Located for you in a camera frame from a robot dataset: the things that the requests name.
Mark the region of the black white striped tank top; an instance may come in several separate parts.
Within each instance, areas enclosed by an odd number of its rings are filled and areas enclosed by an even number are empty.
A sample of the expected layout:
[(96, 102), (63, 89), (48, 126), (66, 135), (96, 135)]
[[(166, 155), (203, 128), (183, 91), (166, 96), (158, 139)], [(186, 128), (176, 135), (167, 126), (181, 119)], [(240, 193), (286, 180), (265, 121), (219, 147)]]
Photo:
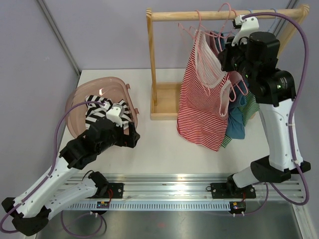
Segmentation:
[(127, 129), (129, 126), (129, 122), (132, 121), (132, 114), (129, 110), (128, 104), (126, 101), (121, 99), (119, 102), (113, 102), (111, 99), (89, 95), (85, 102), (95, 102), (86, 104), (87, 110), (85, 114), (85, 127), (89, 129), (92, 123), (95, 123), (99, 118), (106, 117), (107, 111), (111, 109), (112, 106), (121, 106), (124, 110), (121, 115), (122, 125), (124, 129)]

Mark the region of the red white striped tank top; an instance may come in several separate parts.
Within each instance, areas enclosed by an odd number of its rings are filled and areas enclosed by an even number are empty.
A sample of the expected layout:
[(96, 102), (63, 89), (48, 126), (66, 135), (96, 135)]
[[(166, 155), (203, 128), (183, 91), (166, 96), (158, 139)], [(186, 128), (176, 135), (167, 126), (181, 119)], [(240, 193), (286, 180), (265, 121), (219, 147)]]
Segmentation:
[(177, 131), (187, 141), (218, 151), (228, 126), (229, 74), (199, 30), (185, 69), (179, 96)]

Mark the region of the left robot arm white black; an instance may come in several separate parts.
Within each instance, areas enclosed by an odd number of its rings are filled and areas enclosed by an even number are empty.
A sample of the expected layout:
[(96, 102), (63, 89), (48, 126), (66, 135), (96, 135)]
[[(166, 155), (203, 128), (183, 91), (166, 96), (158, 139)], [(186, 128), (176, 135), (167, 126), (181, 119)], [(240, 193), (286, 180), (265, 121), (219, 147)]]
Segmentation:
[(58, 188), (73, 175), (95, 161), (112, 146), (134, 148), (140, 135), (135, 124), (129, 123), (128, 132), (107, 118), (97, 120), (60, 151), (52, 166), (23, 194), (5, 198), (1, 205), (5, 219), (12, 217), (14, 233), (32, 236), (70, 205), (84, 198), (112, 197), (109, 182), (102, 173), (91, 172), (76, 186), (57, 194)]

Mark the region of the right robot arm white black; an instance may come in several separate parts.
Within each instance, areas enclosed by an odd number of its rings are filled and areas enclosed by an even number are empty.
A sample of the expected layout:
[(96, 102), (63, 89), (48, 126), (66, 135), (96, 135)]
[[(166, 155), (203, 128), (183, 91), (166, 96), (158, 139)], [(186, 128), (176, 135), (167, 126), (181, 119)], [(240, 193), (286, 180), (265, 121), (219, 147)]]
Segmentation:
[(230, 37), (218, 54), (223, 71), (235, 71), (247, 81), (260, 106), (270, 151), (268, 156), (227, 178), (226, 191), (231, 197), (238, 197), (255, 183), (282, 183), (293, 174), (311, 169), (311, 164), (298, 152), (291, 113), (297, 98), (295, 82), (289, 72), (276, 67), (279, 48), (280, 42), (274, 34), (257, 31), (239, 40)]

